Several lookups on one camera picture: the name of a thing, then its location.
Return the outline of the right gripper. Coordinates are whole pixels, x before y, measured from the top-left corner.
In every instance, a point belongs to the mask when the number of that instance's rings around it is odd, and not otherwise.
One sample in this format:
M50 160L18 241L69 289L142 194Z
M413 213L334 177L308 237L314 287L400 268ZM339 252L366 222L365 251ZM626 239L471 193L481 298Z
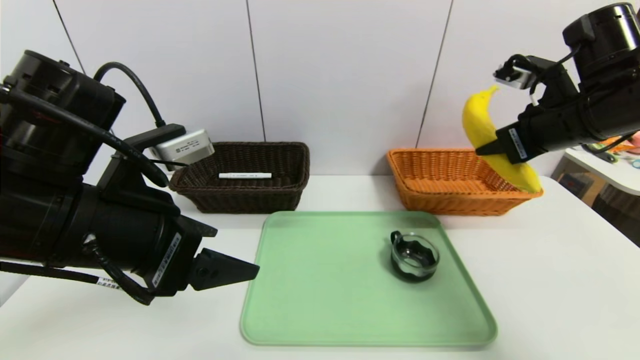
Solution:
M591 139L583 119L589 96L569 99L540 98L514 123L496 131L497 139L475 149L479 157L507 155L513 164L526 163L549 152L565 150Z

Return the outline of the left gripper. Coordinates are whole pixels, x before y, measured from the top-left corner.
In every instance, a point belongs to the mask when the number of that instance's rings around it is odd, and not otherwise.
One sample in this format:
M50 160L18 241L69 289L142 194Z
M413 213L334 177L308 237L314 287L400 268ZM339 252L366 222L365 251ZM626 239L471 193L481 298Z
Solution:
M260 266L204 248L215 228L183 216L166 191L136 184L109 192L86 185L77 205L77 267L112 268L142 278L151 294L172 297L252 281Z

